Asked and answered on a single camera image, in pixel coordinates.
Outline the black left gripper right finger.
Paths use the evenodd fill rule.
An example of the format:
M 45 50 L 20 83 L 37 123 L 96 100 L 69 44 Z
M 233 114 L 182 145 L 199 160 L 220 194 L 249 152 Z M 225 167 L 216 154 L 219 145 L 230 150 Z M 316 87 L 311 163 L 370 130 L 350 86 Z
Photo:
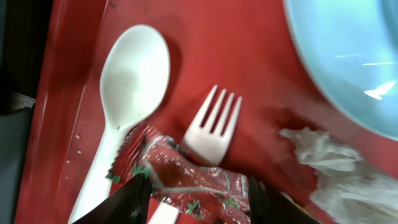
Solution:
M 249 178 L 251 224 L 319 224 L 287 197 L 255 176 Z

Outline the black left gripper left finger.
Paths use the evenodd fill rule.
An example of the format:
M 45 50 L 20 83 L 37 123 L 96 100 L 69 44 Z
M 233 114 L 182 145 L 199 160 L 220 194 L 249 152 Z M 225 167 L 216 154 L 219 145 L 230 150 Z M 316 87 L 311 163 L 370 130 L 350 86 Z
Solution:
M 150 179 L 139 173 L 73 224 L 146 224 L 151 193 Z

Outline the red candy wrapper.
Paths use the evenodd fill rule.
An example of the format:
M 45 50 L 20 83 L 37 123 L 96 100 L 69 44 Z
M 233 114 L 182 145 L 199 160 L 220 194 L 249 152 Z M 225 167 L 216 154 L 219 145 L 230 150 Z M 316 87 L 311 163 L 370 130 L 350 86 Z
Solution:
M 143 173 L 152 183 L 152 198 L 208 223 L 250 223 L 248 178 L 219 167 L 191 163 L 170 136 L 155 126 L 128 132 L 107 178 L 123 184 Z

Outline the white napkin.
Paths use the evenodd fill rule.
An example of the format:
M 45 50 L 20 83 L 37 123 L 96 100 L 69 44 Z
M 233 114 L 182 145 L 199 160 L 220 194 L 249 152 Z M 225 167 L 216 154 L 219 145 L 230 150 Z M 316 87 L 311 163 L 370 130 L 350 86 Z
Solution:
M 282 129 L 302 165 L 315 170 L 310 200 L 337 223 L 397 224 L 397 179 L 325 131 Z

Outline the white plastic fork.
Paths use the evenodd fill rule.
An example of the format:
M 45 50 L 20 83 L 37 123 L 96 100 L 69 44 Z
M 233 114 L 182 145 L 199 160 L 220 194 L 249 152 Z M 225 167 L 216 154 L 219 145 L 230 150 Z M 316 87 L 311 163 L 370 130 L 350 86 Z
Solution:
M 211 89 L 178 145 L 191 163 L 201 167 L 219 167 L 231 143 L 243 100 L 222 90 L 216 103 L 212 103 L 217 88 Z

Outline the white plastic spoon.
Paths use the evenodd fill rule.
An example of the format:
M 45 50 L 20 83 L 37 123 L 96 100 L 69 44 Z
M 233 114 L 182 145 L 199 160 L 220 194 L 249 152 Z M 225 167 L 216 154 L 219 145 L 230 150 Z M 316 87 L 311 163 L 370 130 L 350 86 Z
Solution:
M 74 223 L 110 193 L 106 178 L 128 132 L 161 104 L 170 78 L 169 48 L 161 33 L 139 24 L 114 43 L 101 72 L 99 91 L 105 127 L 69 217 Z

